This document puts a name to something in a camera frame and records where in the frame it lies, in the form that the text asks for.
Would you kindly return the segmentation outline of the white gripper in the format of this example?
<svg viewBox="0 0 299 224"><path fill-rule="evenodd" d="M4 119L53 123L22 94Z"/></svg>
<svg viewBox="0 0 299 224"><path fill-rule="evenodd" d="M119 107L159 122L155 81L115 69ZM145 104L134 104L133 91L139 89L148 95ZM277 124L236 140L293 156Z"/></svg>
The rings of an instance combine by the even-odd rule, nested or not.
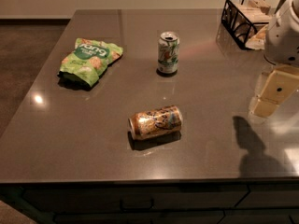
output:
<svg viewBox="0 0 299 224"><path fill-rule="evenodd" d="M257 81L249 111L261 118L271 116L299 87L298 0L286 0L269 22L264 56L271 63L285 64L262 72Z"/></svg>

